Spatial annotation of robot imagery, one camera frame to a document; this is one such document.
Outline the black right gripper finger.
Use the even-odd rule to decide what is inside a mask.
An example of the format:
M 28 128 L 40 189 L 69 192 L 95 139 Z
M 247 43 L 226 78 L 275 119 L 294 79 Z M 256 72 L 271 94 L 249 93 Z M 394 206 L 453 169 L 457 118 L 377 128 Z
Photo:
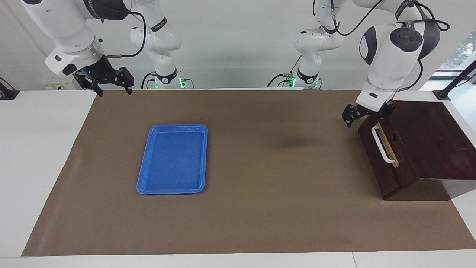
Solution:
M 121 67 L 115 71 L 115 85 L 124 88 L 128 95 L 132 95 L 134 77 L 126 67 Z
M 99 97 L 103 96 L 103 91 L 96 80 L 89 81 L 84 74 L 75 74 L 74 79 L 83 90 L 91 90 L 97 93 Z

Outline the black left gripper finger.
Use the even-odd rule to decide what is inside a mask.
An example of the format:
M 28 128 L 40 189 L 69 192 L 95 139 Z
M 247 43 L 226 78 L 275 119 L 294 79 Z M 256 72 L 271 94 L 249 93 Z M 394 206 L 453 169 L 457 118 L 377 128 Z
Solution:
M 357 119 L 367 116 L 367 109 L 361 105 L 347 105 L 343 111 L 343 121 L 350 128 Z
M 380 124 L 380 121 L 383 120 L 384 118 L 385 118 L 385 116 L 383 114 L 372 114 L 370 116 L 370 121 L 373 124 L 371 129 L 373 129 L 373 127 L 378 127 L 379 129 L 377 130 L 377 132 L 381 132 L 381 133 L 384 134 L 384 129 Z

